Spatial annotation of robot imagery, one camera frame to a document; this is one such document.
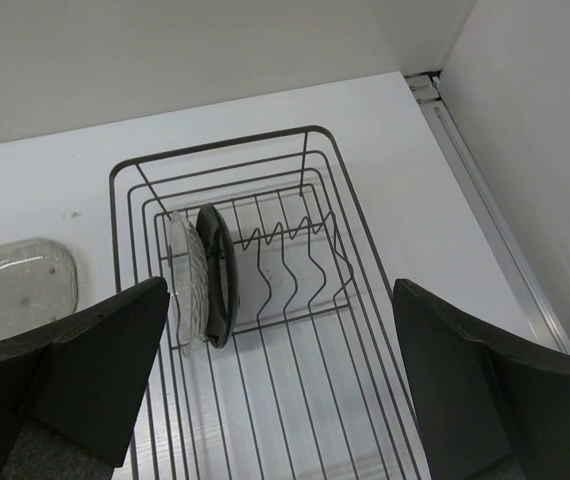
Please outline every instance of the dish rack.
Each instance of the dish rack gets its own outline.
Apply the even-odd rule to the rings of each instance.
[[[181,354],[169,316],[114,478],[429,478],[390,284],[329,131],[127,160],[110,200],[117,290],[153,275],[172,290],[169,215],[194,222],[212,203],[234,240],[240,295],[222,349]]]

